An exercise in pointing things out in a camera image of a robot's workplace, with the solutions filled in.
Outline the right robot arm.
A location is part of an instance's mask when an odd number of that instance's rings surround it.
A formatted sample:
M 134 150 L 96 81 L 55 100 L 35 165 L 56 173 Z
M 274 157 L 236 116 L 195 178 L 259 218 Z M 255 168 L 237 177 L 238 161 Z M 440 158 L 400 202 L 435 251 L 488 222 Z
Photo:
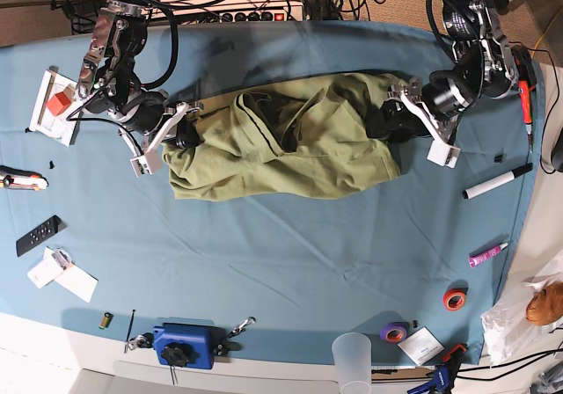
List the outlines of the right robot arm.
M 201 142 L 194 124 L 187 118 L 178 123 L 172 116 L 179 104 L 170 103 L 163 84 L 172 76 L 179 57 L 178 22 L 172 10 L 160 0 L 101 0 L 90 45 L 84 56 L 75 99 L 79 106 L 68 122 L 105 121 L 119 128 L 136 155 L 143 152 L 135 134 L 156 141 L 164 133 L 163 143 L 181 149 Z M 171 58 L 164 74 L 153 82 L 143 83 L 134 72 L 135 58 L 148 38 L 151 13 L 158 8 L 168 21 L 171 32 Z

